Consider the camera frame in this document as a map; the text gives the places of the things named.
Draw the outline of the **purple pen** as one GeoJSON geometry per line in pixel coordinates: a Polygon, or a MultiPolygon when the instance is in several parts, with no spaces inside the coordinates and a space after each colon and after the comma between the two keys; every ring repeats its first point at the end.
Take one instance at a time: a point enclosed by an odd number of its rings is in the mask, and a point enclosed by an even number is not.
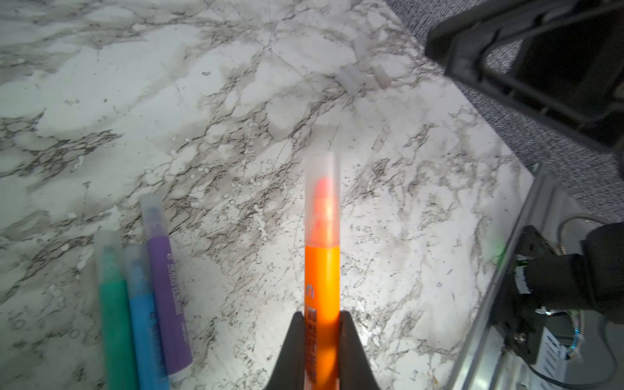
{"type": "Polygon", "coordinates": [[[175,384],[188,376],[193,364],[176,262],[161,199],[154,194],[145,194],[139,197],[139,204],[146,235],[164,362],[170,381],[175,384]]]}

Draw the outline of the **orange pen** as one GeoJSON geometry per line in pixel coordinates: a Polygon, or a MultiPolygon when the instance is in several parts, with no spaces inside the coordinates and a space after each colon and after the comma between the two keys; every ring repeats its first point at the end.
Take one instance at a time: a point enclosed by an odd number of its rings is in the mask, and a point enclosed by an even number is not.
{"type": "Polygon", "coordinates": [[[340,164],[305,159],[305,374],[310,389],[336,389],[340,333],[340,164]]]}

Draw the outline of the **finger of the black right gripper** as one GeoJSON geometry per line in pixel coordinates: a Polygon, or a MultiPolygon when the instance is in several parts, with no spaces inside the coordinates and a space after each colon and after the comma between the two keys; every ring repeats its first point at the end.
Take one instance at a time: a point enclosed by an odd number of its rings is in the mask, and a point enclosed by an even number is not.
{"type": "Polygon", "coordinates": [[[432,27],[425,53],[455,81],[622,154],[622,2],[487,1],[432,27]]]}

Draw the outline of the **green pen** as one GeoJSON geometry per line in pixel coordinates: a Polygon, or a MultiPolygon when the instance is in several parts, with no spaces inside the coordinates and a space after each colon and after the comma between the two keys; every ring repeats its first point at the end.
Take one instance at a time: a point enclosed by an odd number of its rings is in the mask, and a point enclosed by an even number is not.
{"type": "Polygon", "coordinates": [[[100,230],[94,236],[107,388],[138,389],[133,327],[121,236],[100,230]]]}

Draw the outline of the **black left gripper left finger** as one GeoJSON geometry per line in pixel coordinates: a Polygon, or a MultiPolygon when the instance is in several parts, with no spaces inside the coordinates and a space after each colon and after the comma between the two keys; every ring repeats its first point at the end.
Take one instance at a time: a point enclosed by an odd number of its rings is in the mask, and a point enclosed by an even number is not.
{"type": "Polygon", "coordinates": [[[296,312],[279,352],[266,390],[303,390],[305,388],[305,319],[296,312]]]}

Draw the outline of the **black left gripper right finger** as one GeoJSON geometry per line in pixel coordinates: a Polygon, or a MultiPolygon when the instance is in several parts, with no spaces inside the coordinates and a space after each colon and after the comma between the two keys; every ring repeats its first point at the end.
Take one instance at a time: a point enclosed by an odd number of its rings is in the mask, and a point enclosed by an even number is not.
{"type": "Polygon", "coordinates": [[[339,339],[340,390],[380,390],[351,313],[342,311],[339,339]]]}

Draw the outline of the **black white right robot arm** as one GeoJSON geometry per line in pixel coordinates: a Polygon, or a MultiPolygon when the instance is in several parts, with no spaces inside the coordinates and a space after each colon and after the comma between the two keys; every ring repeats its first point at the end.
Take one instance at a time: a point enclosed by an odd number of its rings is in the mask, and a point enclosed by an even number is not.
{"type": "MultiPolygon", "coordinates": [[[[427,56],[456,81],[585,146],[623,156],[623,4],[487,1],[435,26],[427,56]]],[[[532,364],[544,310],[623,320],[623,226],[591,231],[579,253],[523,229],[491,320],[532,364]]]]}

